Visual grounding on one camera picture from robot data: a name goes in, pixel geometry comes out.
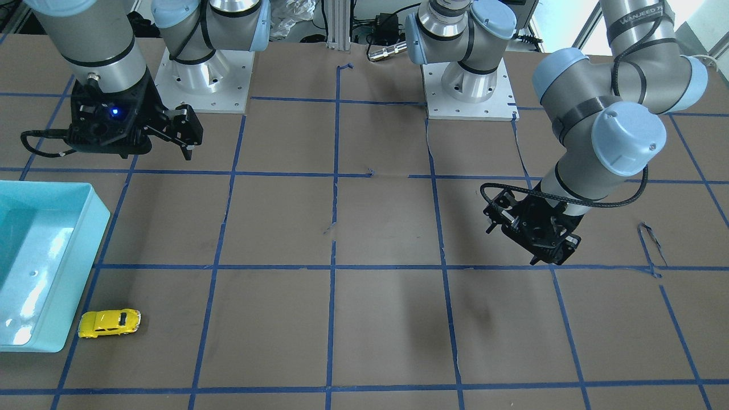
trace teal tray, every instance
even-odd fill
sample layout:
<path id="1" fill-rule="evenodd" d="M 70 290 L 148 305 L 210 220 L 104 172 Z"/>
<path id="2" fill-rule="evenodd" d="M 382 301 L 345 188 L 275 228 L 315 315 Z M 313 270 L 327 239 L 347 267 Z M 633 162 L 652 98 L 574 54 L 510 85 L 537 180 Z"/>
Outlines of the teal tray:
<path id="1" fill-rule="evenodd" d="M 0 352 L 63 348 L 108 221 L 91 184 L 0 181 Z"/>

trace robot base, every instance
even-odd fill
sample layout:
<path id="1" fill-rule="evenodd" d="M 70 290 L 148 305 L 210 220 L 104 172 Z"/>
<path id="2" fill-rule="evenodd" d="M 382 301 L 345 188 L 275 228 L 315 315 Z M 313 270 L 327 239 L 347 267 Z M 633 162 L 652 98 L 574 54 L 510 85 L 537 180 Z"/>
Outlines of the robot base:
<path id="1" fill-rule="evenodd" d="M 219 50 L 218 53 L 223 53 L 231 66 L 232 74 L 231 78 L 226 79 L 226 87 L 211 94 L 191 94 L 177 85 L 169 52 L 165 49 L 155 78 L 162 102 L 167 107 L 189 104 L 195 108 L 195 112 L 245 114 L 255 53 L 231 50 Z"/>
<path id="2" fill-rule="evenodd" d="M 511 121 L 519 112 L 516 109 L 514 93 L 502 60 L 499 64 L 499 81 L 494 94 L 482 103 L 467 103 L 456 100 L 443 90 L 440 78 L 450 63 L 423 65 L 425 98 L 428 102 L 428 118 L 432 120 L 475 120 Z"/>

